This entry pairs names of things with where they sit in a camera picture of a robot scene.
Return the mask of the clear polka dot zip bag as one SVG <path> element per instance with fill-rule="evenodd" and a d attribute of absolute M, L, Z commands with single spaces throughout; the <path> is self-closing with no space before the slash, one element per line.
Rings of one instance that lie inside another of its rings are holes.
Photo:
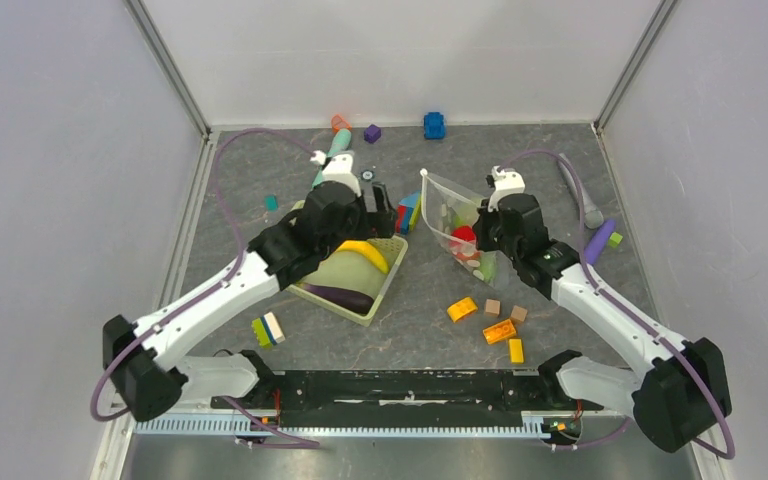
<path fill-rule="evenodd" d="M 427 169 L 421 169 L 420 176 L 422 179 L 420 193 L 423 221 L 429 227 L 441 248 L 472 275 L 471 269 L 466 266 L 466 261 L 470 257 L 465 258 L 453 254 L 449 247 L 449 241 L 452 240 L 451 232 L 455 228 L 468 225 L 473 229 L 473 225 L 478 219 L 478 207 L 482 197 L 462 185 L 429 172 Z M 511 269 L 505 263 L 505 258 L 502 254 L 500 252 L 495 253 L 497 255 L 498 267 L 495 281 L 485 283 L 477 279 L 492 288 L 502 290 L 510 283 Z"/>

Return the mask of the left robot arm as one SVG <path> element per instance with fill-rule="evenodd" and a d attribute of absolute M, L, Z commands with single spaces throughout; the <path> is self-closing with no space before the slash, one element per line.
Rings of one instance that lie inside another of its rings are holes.
<path fill-rule="evenodd" d="M 348 240 L 390 238 L 397 212 L 381 182 L 371 185 L 375 208 L 363 193 L 325 181 L 303 206 L 240 247 L 237 257 L 176 302 L 131 322 L 123 315 L 102 327 L 102 383 L 111 382 L 138 422 L 167 412 L 194 386 L 184 370 L 188 352 L 252 305 L 313 273 Z"/>

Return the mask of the yellow toy banana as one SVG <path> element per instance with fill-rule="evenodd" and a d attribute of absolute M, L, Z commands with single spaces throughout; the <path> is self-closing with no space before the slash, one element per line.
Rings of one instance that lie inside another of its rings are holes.
<path fill-rule="evenodd" d="M 388 275 L 390 272 L 390 266 L 383 254 L 368 241 L 347 240 L 337 248 L 336 252 L 356 253 L 363 256 L 383 275 Z"/>

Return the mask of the red toy apple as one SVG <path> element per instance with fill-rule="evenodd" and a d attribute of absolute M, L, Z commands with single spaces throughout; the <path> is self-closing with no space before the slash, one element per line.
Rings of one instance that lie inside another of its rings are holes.
<path fill-rule="evenodd" d="M 468 225 L 462 225 L 451 232 L 449 247 L 453 254 L 460 257 L 473 257 L 477 254 L 476 235 Z"/>

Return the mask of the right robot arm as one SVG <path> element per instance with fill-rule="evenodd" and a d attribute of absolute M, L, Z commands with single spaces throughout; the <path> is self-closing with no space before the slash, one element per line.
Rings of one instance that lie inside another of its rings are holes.
<path fill-rule="evenodd" d="M 484 199 L 477 212 L 478 249 L 503 253 L 523 283 L 582 320 L 628 365 L 621 370 L 562 352 L 540 367 L 537 392 L 545 405 L 590 401 L 632 419 L 665 452 L 695 442 L 723 459 L 735 457 L 726 367 L 716 344 L 691 342 L 628 303 L 575 249 L 550 238 L 534 196 Z"/>

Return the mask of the green toy cucumber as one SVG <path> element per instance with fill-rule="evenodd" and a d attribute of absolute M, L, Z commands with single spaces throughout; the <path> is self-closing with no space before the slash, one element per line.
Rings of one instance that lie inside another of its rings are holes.
<path fill-rule="evenodd" d="M 497 277 L 497 255 L 495 252 L 479 251 L 466 261 L 473 276 L 485 283 L 492 283 Z"/>

